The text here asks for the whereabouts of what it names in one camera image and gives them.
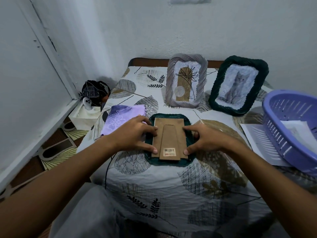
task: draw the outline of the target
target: green rope frame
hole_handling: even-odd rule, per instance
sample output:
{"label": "green rope frame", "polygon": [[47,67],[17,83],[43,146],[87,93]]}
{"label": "green rope frame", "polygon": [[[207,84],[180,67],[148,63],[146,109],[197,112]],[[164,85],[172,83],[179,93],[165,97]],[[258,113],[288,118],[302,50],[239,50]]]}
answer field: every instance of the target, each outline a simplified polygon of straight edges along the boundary
{"label": "green rope frame", "polygon": [[[232,64],[254,67],[256,70],[259,71],[258,75],[255,77],[253,87],[251,88],[250,92],[247,94],[244,105],[238,110],[235,110],[231,107],[225,107],[216,103],[216,98],[219,96],[220,86],[224,81],[224,76],[226,74],[226,71]],[[267,75],[268,75],[268,65],[265,61],[261,59],[249,59],[249,58],[242,58],[238,56],[228,57],[221,64],[217,74],[217,78],[212,87],[211,94],[208,100],[210,107],[213,110],[224,112],[232,116],[242,116],[246,114],[251,109],[254,101],[256,100],[256,97],[259,94]]]}
{"label": "green rope frame", "polygon": [[[151,116],[150,121],[152,126],[154,126],[155,118],[165,118],[165,119],[184,119],[184,125],[191,125],[189,119],[182,115],[182,114],[154,114]],[[194,143],[194,137],[191,131],[185,130],[186,135],[186,144],[187,147]],[[153,135],[151,133],[146,134],[145,138],[146,144],[153,144]],[[178,166],[178,167],[185,167],[189,165],[194,159],[195,154],[188,155],[188,159],[180,159],[180,161],[173,161],[173,160],[160,160],[158,157],[152,157],[152,153],[148,151],[144,151],[145,159],[153,165],[170,165],[170,166]]]}

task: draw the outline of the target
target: barcode sticker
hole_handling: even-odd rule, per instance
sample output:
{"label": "barcode sticker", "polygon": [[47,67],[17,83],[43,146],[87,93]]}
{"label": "barcode sticker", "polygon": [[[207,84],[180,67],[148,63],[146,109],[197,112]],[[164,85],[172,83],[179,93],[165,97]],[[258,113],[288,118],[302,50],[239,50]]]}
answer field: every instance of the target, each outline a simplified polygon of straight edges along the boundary
{"label": "barcode sticker", "polygon": [[163,156],[176,156],[175,148],[165,148]]}

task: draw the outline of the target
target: black drawstring bag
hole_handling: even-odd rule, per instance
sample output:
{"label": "black drawstring bag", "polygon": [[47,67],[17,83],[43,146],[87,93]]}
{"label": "black drawstring bag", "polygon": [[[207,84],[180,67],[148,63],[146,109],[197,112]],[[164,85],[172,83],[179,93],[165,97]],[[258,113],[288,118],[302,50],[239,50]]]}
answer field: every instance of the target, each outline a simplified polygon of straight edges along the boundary
{"label": "black drawstring bag", "polygon": [[91,100],[92,106],[100,107],[102,99],[105,96],[110,95],[110,88],[103,81],[93,81],[88,80],[85,82],[84,86],[82,86],[82,90],[80,93],[81,100],[87,97]]}

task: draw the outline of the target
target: grey cat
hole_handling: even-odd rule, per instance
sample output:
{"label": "grey cat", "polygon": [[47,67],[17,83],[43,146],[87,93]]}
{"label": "grey cat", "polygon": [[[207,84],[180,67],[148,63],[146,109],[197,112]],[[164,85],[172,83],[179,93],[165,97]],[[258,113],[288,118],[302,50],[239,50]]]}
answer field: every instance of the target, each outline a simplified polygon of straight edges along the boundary
{"label": "grey cat", "polygon": [[238,72],[232,87],[224,97],[219,97],[220,100],[225,101],[226,103],[235,104],[239,99],[241,99],[242,87],[249,76],[250,74],[242,75]]}

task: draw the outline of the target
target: plastic basket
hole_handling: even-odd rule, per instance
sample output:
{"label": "plastic basket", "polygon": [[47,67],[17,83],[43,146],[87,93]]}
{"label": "plastic basket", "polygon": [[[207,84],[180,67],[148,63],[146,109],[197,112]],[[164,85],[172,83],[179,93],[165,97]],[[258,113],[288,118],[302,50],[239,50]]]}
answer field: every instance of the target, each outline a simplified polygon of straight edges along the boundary
{"label": "plastic basket", "polygon": [[317,98],[291,90],[274,90],[267,94],[262,107],[263,125],[277,152],[291,165],[317,177],[317,154],[302,145],[281,121],[307,121],[317,138]]}

